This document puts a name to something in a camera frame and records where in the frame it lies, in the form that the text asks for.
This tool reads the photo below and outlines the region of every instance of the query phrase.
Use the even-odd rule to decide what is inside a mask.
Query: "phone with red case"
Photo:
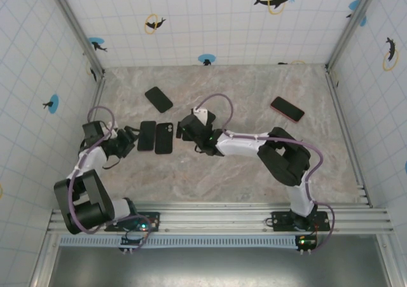
[[[305,114],[303,110],[297,108],[279,96],[273,100],[270,107],[283,114],[286,118],[292,120],[294,123],[301,120]]]

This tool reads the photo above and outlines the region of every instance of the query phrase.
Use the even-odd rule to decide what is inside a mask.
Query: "blue circle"
[[[200,62],[202,62],[202,63],[204,63],[205,60],[209,60],[210,63],[213,63],[213,62],[215,62],[216,57],[215,57],[214,55],[210,54],[210,53],[205,53],[205,54],[199,56],[199,57],[198,57],[198,60],[199,60]]]
[[[59,105],[59,98],[57,94],[53,94],[50,98],[50,101],[53,102],[52,106],[48,107],[48,110],[51,114],[54,114],[55,112],[57,112],[58,109],[58,105]]]
[[[91,38],[88,38],[88,40],[91,43],[92,42],[97,42],[98,44],[103,44],[104,43],[104,40],[102,38],[91,37]]]
[[[349,4],[349,9],[350,9],[350,10],[355,10],[356,7],[357,7],[357,5],[359,5],[359,2],[360,2],[360,0],[356,0],[356,1],[351,2],[351,3]]]
[[[364,16],[364,18],[362,19],[362,22],[361,22],[362,27],[365,26],[366,20],[367,20],[367,18],[366,18],[366,16]]]

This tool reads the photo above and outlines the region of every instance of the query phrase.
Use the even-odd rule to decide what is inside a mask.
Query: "wire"
[[[115,224],[115,223],[119,223],[119,222],[126,221],[126,220],[140,219],[140,218],[141,218],[141,219],[144,219],[144,220],[147,222],[147,224],[148,224],[148,231],[147,231],[147,234],[143,237],[144,240],[143,240],[142,242],[140,242],[140,244],[139,244],[136,248],[133,249],[133,252],[136,252],[136,251],[140,250],[141,247],[143,247],[143,245],[147,242],[147,239],[148,239],[148,237],[149,237],[150,234],[151,234],[151,222],[150,222],[150,220],[149,220],[147,217],[145,217],[144,215],[141,215],[141,214],[138,214],[138,213],[137,213],[136,215],[131,215],[131,216],[127,216],[127,217],[121,218],[121,219],[119,219],[119,220],[110,221],[110,222],[106,223],[106,226],[113,225],[113,224]]]
[[[103,169],[105,169],[105,170],[108,170],[108,169],[110,169],[110,168],[113,168],[114,166],[116,166],[117,164],[119,164],[120,163],[120,158],[119,158],[119,161],[117,161],[116,163],[114,163],[113,165],[111,165],[111,166],[109,166],[109,167],[102,167]]]
[[[72,174],[72,178],[69,181],[69,185],[68,185],[68,208],[69,208],[69,212],[72,217],[72,221],[82,232],[84,232],[86,234],[96,233],[102,227],[102,225],[99,225],[94,230],[88,230],[87,228],[85,228],[82,225],[82,223],[79,221],[78,217],[76,216],[75,206],[74,206],[74,202],[73,202],[73,198],[72,198],[75,178],[78,176],[78,174],[82,170],[82,167],[85,164],[85,160],[88,157],[89,153],[91,153],[94,149],[96,149],[109,135],[111,135],[111,133],[113,131],[113,127],[114,127],[114,122],[115,122],[113,112],[109,108],[104,107],[104,106],[94,106],[93,108],[91,108],[88,112],[88,122],[90,122],[92,112],[96,109],[104,109],[110,114],[110,116],[112,118],[112,127],[110,129],[108,129],[107,133],[102,138],[100,138],[95,144],[93,144],[91,147],[89,147],[89,149],[86,150],[86,152],[83,154],[83,156],[79,160],[78,165],[75,167],[74,172]]]
[[[316,247],[315,248],[317,248],[318,247],[318,226],[317,226],[317,224],[315,224],[314,225],[314,228],[315,228],[315,242],[316,242]]]
[[[128,237],[127,237],[127,235],[128,235],[128,233],[131,233],[131,232],[133,232],[136,228],[137,228],[137,226],[140,224],[140,221],[138,221],[137,222],[137,225],[134,227],[134,228],[132,228],[132,229],[130,229],[130,230],[128,230],[127,232],[126,232],[126,234],[125,234],[125,239],[127,240],[127,241],[134,241],[133,239],[129,239]]]
[[[309,149],[311,149],[311,150],[314,150],[314,152],[316,152],[316,153],[318,154],[318,156],[319,156],[319,162],[318,162],[317,165],[315,165],[314,168],[311,169],[311,171],[305,176],[305,191],[306,191],[306,193],[307,193],[307,197],[308,197],[309,201],[312,201],[314,204],[316,204],[316,205],[318,205],[318,206],[325,206],[325,207],[327,207],[327,208],[331,211],[331,213],[332,213],[331,229],[329,230],[329,233],[328,233],[328,235],[327,235],[325,241],[322,242],[317,248],[315,248],[315,249],[313,250],[313,252],[314,252],[314,251],[317,251],[317,250],[319,250],[319,249],[321,249],[321,247],[323,247],[323,246],[328,242],[328,240],[331,238],[332,233],[333,233],[333,230],[334,230],[334,227],[335,227],[335,212],[334,212],[333,208],[332,208],[329,204],[327,204],[327,203],[319,202],[319,201],[314,200],[314,199],[311,197],[310,189],[309,189],[309,179],[311,178],[312,174],[322,165],[322,163],[323,163],[323,161],[324,161],[324,156],[322,155],[321,151],[318,150],[315,146],[313,146],[313,145],[311,145],[311,144],[308,144],[308,143],[305,143],[305,142],[299,142],[299,141],[296,141],[295,139],[284,139],[284,138],[280,138],[280,137],[264,137],[264,136],[254,137],[254,136],[243,136],[243,135],[234,135],[234,134],[229,134],[229,133],[227,133],[227,131],[226,131],[226,126],[227,126],[227,124],[231,121],[231,119],[232,119],[232,117],[233,117],[233,111],[234,111],[234,110],[233,110],[232,101],[231,101],[231,99],[230,99],[228,96],[226,96],[226,95],[224,95],[224,94],[222,94],[222,93],[215,93],[215,94],[212,94],[212,95],[206,97],[206,98],[197,106],[196,109],[199,109],[205,102],[207,102],[209,99],[211,99],[211,98],[213,98],[213,97],[215,97],[215,96],[224,97],[224,98],[229,102],[229,105],[230,105],[230,116],[229,116],[229,118],[225,121],[225,123],[222,125],[222,132],[223,132],[224,135],[226,135],[226,136],[228,136],[228,137],[231,137],[231,138],[234,137],[234,138],[237,138],[237,139],[253,139],[253,140],[263,140],[263,141],[275,141],[275,142],[284,142],[284,143],[292,143],[292,144],[302,145],[302,146],[307,147],[307,148],[309,148]]]
[[[270,228],[272,228],[273,227],[273,225],[269,225],[268,223],[267,223],[267,221],[268,220],[272,220],[273,218],[266,218],[266,220],[265,220],[265,223],[266,223],[266,226],[268,226],[268,227],[270,227]]]

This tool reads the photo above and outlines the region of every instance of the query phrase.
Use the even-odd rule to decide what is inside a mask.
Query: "metal frame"
[[[67,0],[55,0],[64,14],[67,23],[73,30],[76,38],[82,46],[85,55],[88,57],[92,69],[99,74],[99,86],[93,97],[93,104],[100,101],[104,84],[103,68],[100,64],[93,48],[90,46],[85,33],[79,22],[76,20]],[[355,10],[350,23],[343,32],[328,64],[327,83],[333,99],[336,114],[340,123],[341,131],[352,162],[352,167],[358,182],[360,202],[356,204],[333,204],[336,213],[335,235],[357,234],[376,235],[380,252],[383,256],[383,264],[389,275],[389,282],[392,286],[404,286],[403,278],[394,259],[394,252],[390,245],[389,234],[393,234],[393,227],[386,209],[372,208],[368,193],[365,191],[364,178],[361,172],[359,161],[355,154],[355,149],[350,138],[347,123],[343,115],[338,96],[331,76],[330,70],[337,63],[343,53],[350,37],[357,29],[371,0],[361,0]],[[272,211],[287,211],[288,204],[267,204],[267,203],[212,203],[212,202],[174,202],[174,203],[137,203],[139,211],[161,212],[160,232],[154,233],[152,244],[160,244],[160,239],[165,244],[166,239],[185,236],[187,239],[197,239],[197,237],[211,237],[213,239],[226,239],[226,241],[236,239],[258,239],[259,241],[273,242],[273,239],[289,239],[292,235],[301,232],[274,232],[273,228],[265,225],[265,219],[270,217]],[[328,212],[329,219],[332,219],[328,209],[321,207],[320,210]],[[117,246],[118,234],[114,232],[100,231],[97,235],[72,236],[68,233],[62,215],[59,211],[53,211],[48,226],[48,231],[41,249],[36,269],[31,282],[31,287],[48,286],[51,274],[57,261],[60,246],[66,246],[73,242],[78,246]]]
[[[81,45],[85,55],[88,57],[89,63],[92,66],[93,71],[99,74],[99,78],[103,77],[103,67],[100,63],[99,59],[97,58],[95,51],[93,50],[92,46],[88,38],[86,37],[82,27],[80,26],[78,20],[75,17],[71,7],[67,0],[54,0],[57,6],[60,8],[62,14],[65,16],[66,22],[68,23],[69,27],[72,29],[76,39],[78,40],[79,44]]]
[[[357,29],[357,27],[361,23],[361,20],[365,16],[371,1],[372,0],[359,1],[359,5],[357,5],[357,8],[353,12],[348,26],[346,26],[345,30],[343,31],[343,34],[341,35],[339,42],[336,44],[335,49],[331,55],[331,58],[329,58],[327,64],[327,69],[329,73],[334,68],[335,64],[338,62],[343,51],[346,49],[346,46],[348,45],[350,38],[355,33],[355,30]]]
[[[157,202],[136,203],[139,212],[160,212],[157,235],[301,235],[301,232],[274,232],[265,225],[272,211],[288,211],[288,204]],[[393,226],[386,209],[372,209],[366,204],[333,204],[336,215],[334,234],[391,234]],[[320,210],[328,212],[325,207]],[[49,234],[66,234],[59,211],[51,216]],[[97,235],[117,235],[98,231]]]
[[[373,207],[373,205],[370,201],[370,198],[369,198],[369,193],[366,190],[366,184],[365,184],[364,176],[362,173],[361,165],[360,165],[359,160],[356,155],[356,151],[355,151],[355,148],[354,148],[354,145],[352,142],[352,138],[350,136],[350,132],[349,132],[349,129],[347,126],[345,115],[343,114],[342,106],[339,102],[338,94],[336,93],[334,82],[332,80],[331,75],[328,72],[325,73],[325,76],[326,76],[326,82],[328,84],[329,92],[331,93],[333,105],[334,105],[335,112],[336,112],[336,117],[338,118],[342,136],[343,136],[343,139],[345,140],[345,145],[348,150],[350,163],[352,164],[352,168],[354,170],[354,174],[356,177],[356,182],[358,184],[357,188],[359,190],[359,196],[360,196],[362,202],[366,202],[367,204],[369,204],[370,207]]]

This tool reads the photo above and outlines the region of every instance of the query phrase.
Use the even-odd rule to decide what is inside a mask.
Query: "white tiled wall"
[[[338,93],[373,204],[387,207],[392,217],[402,265],[403,259],[407,264],[407,0],[373,0],[367,18],[336,68]],[[387,38],[399,55],[391,71],[383,69]],[[397,53],[385,67],[396,59]]]
[[[86,35],[104,40],[107,53],[96,52],[105,67],[113,67],[200,64],[198,56],[204,53],[215,55],[217,64],[326,63],[349,21],[352,1],[295,0],[279,15],[269,14],[265,5],[254,5],[256,0],[69,4]],[[144,24],[153,13],[166,21],[146,34]]]
[[[27,286],[53,185],[76,163],[96,88],[85,66],[53,0],[0,0],[0,286]]]

